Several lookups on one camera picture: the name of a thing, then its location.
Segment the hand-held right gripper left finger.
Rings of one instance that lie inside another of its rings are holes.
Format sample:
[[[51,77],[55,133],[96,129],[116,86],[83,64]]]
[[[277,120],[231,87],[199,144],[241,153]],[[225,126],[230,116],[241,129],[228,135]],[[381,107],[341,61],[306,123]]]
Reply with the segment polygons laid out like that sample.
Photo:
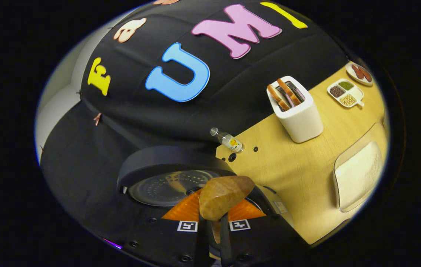
[[[208,267],[209,242],[203,219],[166,220],[170,207],[151,206],[136,201],[129,193],[120,200],[136,212],[124,238],[122,251],[151,267]]]

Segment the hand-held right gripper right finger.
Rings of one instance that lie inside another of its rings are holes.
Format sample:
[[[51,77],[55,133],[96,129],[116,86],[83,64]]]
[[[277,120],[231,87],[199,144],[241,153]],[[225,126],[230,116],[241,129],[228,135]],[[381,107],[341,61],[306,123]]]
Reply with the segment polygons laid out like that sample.
[[[293,229],[280,201],[255,206],[243,200],[221,223],[221,260],[225,267],[293,267],[307,255],[306,241]]]

